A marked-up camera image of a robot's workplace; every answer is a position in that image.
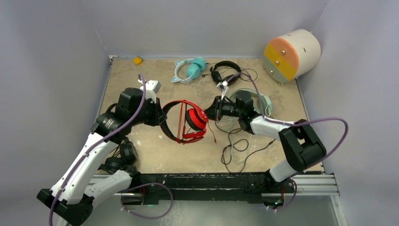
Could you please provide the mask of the mint green headphones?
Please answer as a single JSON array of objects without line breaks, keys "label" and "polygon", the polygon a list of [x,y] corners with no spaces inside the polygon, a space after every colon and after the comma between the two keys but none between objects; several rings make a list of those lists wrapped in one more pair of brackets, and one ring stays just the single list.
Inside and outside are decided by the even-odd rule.
[{"label": "mint green headphones", "polygon": [[[247,91],[247,92],[249,92],[249,94],[252,98],[257,98],[257,101],[255,101],[256,106],[254,107],[255,111],[257,113],[264,112],[267,116],[271,115],[272,110],[273,110],[273,104],[272,104],[271,99],[262,93],[260,94],[260,97],[259,97],[256,90],[253,88],[242,87],[242,88],[234,89],[224,99],[227,100],[227,98],[229,98],[230,100],[235,102],[239,91]],[[233,117],[223,116],[221,118],[221,120],[219,120],[215,123],[215,125],[218,129],[220,129],[222,131],[225,131],[227,133],[231,132],[231,134],[228,135],[228,138],[231,138],[231,144],[227,146],[230,148],[230,151],[231,151],[231,154],[230,154],[231,160],[236,164],[242,164],[249,155],[249,149],[250,149],[249,147],[250,147],[250,142],[252,140],[252,135],[249,136],[249,140],[247,140],[247,139],[240,140],[240,141],[247,141],[248,147],[244,150],[246,152],[245,158],[243,160],[236,159],[234,157],[233,153],[234,153],[234,151],[238,152],[239,150],[236,147],[234,147],[234,144],[233,144],[234,143],[234,134],[233,133],[239,131],[238,128],[235,128],[235,125],[237,123],[238,123],[237,120],[234,119]]]}]

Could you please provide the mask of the red headphones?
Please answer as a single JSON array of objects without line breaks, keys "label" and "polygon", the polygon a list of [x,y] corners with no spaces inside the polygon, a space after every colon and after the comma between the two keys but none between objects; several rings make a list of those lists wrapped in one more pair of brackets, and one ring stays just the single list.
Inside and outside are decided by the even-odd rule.
[{"label": "red headphones", "polygon": [[209,126],[209,119],[205,112],[188,100],[171,101],[162,108],[162,111],[167,114],[172,107],[177,105],[180,106],[177,136],[172,133],[166,121],[160,124],[164,134],[182,145],[195,143],[203,139]]}]

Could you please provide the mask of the small black headphones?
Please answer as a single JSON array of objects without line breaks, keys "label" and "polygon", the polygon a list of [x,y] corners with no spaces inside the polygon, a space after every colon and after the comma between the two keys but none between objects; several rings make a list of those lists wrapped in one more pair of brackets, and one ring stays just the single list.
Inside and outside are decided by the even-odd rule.
[{"label": "small black headphones", "polygon": [[250,82],[250,79],[242,75],[247,74],[253,81],[258,79],[258,72],[252,68],[244,68],[237,63],[229,60],[223,60],[216,63],[206,63],[210,66],[208,73],[203,73],[202,78],[210,77],[214,83],[228,81],[229,85],[236,83],[238,80]]}]

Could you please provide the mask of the black blue gaming headphones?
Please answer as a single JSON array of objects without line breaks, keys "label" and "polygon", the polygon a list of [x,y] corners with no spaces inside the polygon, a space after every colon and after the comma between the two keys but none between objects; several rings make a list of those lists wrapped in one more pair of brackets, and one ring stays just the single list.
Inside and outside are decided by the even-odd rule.
[{"label": "black blue gaming headphones", "polygon": [[137,159],[138,153],[134,144],[128,137],[124,137],[122,142],[115,148],[114,154],[111,157],[108,157],[98,169],[103,170],[108,174],[114,174],[123,166],[134,164]]}]

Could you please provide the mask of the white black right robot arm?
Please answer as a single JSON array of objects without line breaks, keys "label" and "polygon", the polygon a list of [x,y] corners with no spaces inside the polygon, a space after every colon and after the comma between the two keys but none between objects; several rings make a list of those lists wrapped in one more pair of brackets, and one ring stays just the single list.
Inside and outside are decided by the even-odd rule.
[{"label": "white black right robot arm", "polygon": [[216,96],[204,112],[213,121],[224,116],[236,117],[243,131],[267,136],[281,143],[285,158],[267,170],[264,179],[265,188],[271,192],[281,188],[285,179],[312,167],[327,154],[326,148],[307,120],[266,120],[255,110],[254,100],[247,91],[239,91],[234,101]]}]

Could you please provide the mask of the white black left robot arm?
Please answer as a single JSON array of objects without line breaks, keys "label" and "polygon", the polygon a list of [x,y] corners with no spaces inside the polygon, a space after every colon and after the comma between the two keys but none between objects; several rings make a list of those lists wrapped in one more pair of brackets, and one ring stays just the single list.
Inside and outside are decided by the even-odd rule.
[{"label": "white black left robot arm", "polygon": [[117,103],[99,115],[87,141],[72,165],[49,189],[41,189],[37,199],[50,208],[49,225],[56,213],[68,226],[80,226],[93,209],[113,196],[127,190],[136,192],[141,185],[140,172],[134,166],[123,166],[108,178],[93,185],[90,180],[104,158],[116,148],[138,124],[158,126],[165,120],[158,88],[127,88]]}]

